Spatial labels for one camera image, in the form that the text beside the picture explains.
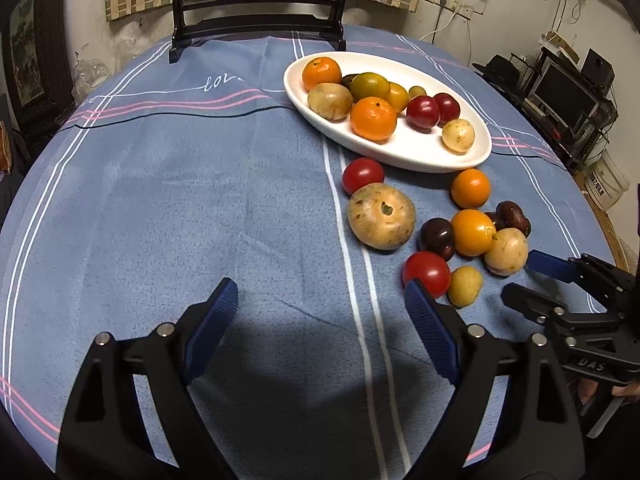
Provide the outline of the pale tan round fruit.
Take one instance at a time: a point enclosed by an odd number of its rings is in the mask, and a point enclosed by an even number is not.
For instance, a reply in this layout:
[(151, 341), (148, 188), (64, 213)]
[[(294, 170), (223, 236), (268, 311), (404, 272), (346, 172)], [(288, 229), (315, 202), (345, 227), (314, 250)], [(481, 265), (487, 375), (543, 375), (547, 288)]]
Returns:
[(495, 232), (491, 246), (484, 255), (487, 269), (498, 276), (520, 272), (528, 258), (526, 236), (518, 229), (506, 228)]

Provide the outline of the large tan pear fruit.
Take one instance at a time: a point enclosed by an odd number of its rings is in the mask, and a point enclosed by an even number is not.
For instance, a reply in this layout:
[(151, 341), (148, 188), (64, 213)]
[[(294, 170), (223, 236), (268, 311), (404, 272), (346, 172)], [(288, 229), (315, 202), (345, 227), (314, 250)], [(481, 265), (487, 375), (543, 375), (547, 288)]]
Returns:
[(416, 226), (410, 198), (385, 183), (370, 183), (348, 201), (347, 218), (354, 235), (371, 248), (391, 252), (405, 245)]

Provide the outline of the dark red plum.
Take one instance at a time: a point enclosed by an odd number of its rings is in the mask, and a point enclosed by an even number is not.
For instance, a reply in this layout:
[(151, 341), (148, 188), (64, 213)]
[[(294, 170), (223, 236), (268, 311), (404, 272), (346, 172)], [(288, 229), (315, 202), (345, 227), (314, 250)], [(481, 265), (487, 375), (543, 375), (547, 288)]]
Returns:
[(440, 121), (437, 102), (431, 96), (416, 96), (407, 106), (407, 122), (420, 130), (431, 130)]

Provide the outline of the yellow green tomato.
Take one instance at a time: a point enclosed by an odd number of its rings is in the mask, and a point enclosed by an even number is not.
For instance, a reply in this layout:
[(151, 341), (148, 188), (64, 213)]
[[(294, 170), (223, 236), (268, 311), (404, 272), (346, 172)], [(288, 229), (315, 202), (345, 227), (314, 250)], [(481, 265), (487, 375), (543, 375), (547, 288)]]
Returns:
[(349, 91), (356, 102), (369, 96), (386, 99), (390, 94), (390, 82), (376, 73), (361, 73), (352, 78)]

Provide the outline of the small yellow fruit table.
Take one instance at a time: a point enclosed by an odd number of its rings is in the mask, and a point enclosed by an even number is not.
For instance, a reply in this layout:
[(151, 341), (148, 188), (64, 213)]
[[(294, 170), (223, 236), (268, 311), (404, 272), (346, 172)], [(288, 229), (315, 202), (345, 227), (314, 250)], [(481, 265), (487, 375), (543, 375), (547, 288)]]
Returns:
[(452, 272), (448, 289), (450, 304), (456, 308), (469, 307), (480, 296), (484, 284), (483, 275), (474, 266), (460, 266)]

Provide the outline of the dark plum behind orange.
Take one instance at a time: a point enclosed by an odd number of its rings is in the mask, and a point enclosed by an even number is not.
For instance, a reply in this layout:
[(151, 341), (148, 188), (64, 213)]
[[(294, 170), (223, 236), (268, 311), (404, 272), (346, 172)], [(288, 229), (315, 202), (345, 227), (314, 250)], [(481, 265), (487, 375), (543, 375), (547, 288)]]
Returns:
[(497, 231), (501, 231), (506, 228), (506, 222), (495, 211), (486, 211), (486, 216), (491, 220)]

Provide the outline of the orange fruit table centre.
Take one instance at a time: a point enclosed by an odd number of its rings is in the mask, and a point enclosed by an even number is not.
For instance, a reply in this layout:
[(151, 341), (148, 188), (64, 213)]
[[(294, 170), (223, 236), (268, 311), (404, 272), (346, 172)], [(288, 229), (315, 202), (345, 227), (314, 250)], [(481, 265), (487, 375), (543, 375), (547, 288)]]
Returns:
[(463, 209), (451, 218), (450, 223), (454, 228), (454, 247), (459, 255), (475, 258), (491, 248), (496, 228), (484, 212)]

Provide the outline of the white oval plate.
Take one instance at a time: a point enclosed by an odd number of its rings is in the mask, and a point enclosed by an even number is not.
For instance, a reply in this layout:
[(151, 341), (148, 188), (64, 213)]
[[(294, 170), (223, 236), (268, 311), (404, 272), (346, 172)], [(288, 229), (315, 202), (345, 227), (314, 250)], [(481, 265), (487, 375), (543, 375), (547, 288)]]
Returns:
[(326, 56), (333, 58), (341, 70), (348, 74), (372, 70), (405, 88), (417, 84), (428, 93), (450, 94), (460, 104), (461, 117), (467, 120), (475, 131), (473, 145), (463, 154), (456, 154), (446, 148), (442, 142), (442, 128), (439, 126), (433, 127), (429, 132), (421, 132), (411, 127), (405, 116), (398, 118), (397, 127), (390, 140), (376, 143), (363, 139), (352, 132), (347, 119), (341, 122), (329, 122), (308, 106), (308, 92), (303, 85), (302, 73), (308, 62), (314, 58), (311, 54), (292, 62), (286, 68), (283, 84), (286, 95), (299, 114), (328, 139), (357, 154), (384, 162), (386, 165), (428, 174), (446, 174), (476, 167), (488, 159), (492, 150), (491, 134), (483, 118), (474, 110), (469, 100), (460, 96), (453, 88), (422, 70), (390, 58), (359, 52), (337, 51), (328, 52)]

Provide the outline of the black media shelf with monitor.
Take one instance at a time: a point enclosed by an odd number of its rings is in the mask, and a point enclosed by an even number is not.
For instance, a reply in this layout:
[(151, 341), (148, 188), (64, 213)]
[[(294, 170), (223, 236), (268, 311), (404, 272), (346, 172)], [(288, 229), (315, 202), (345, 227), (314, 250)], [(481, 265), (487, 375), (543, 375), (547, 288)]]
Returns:
[(494, 55), (474, 70), (540, 133), (572, 174), (587, 166), (618, 118), (613, 66), (589, 51), (582, 67), (543, 47), (534, 64)]

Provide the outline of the small olive green fruit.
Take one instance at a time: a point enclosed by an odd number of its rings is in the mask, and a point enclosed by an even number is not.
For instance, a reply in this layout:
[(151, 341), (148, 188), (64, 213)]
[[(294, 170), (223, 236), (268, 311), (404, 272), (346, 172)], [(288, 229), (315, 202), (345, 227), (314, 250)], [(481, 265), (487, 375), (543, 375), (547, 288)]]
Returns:
[(412, 86), (408, 92), (409, 100), (415, 99), (417, 96), (425, 96), (426, 91), (423, 87), (420, 86)]

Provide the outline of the orange mandarin plate front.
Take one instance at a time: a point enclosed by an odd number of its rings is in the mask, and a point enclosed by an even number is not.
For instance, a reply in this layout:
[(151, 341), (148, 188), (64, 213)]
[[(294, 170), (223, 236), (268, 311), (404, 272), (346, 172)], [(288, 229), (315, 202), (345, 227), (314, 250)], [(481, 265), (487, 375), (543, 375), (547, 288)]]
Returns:
[(383, 143), (394, 133), (397, 113), (385, 100), (368, 96), (354, 104), (350, 111), (352, 132), (363, 139)]

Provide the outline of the orange mandarin plate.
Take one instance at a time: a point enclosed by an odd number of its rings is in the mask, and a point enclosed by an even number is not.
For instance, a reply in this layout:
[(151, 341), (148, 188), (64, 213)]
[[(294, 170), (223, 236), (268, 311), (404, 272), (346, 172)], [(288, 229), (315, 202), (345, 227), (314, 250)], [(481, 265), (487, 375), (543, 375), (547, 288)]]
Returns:
[(302, 83), (307, 92), (318, 84), (339, 84), (342, 71), (333, 58), (319, 56), (309, 61), (302, 71)]
[(363, 139), (383, 143), (394, 133), (397, 113), (385, 100), (368, 96), (354, 104), (350, 111), (352, 132)]

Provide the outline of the tan potato-like fruit plate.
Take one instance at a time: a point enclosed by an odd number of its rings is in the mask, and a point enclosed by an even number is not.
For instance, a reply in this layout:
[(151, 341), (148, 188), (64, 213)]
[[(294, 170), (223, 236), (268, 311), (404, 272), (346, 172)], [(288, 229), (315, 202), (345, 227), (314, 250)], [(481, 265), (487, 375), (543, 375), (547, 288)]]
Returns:
[(341, 84), (324, 82), (309, 91), (307, 104), (314, 113), (329, 122), (340, 122), (352, 110), (354, 98)]

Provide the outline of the orange mandarin plate rear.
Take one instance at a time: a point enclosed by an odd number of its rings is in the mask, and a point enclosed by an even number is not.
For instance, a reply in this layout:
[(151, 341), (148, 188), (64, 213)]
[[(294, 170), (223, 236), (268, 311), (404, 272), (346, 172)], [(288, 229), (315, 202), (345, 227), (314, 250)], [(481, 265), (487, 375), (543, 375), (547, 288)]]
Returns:
[(333, 58), (319, 56), (309, 61), (302, 71), (302, 83), (307, 92), (318, 84), (339, 84), (342, 71)]

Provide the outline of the white wall power strip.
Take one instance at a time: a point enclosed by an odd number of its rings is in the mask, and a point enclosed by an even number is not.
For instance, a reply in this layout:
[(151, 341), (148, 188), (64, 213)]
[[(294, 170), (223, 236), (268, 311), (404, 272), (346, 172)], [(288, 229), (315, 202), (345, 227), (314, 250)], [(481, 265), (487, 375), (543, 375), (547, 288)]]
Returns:
[(466, 20), (470, 20), (474, 15), (474, 8), (469, 4), (466, 4), (463, 0), (425, 0), (429, 3), (434, 3), (436, 6), (440, 6), (443, 9), (462, 16)]

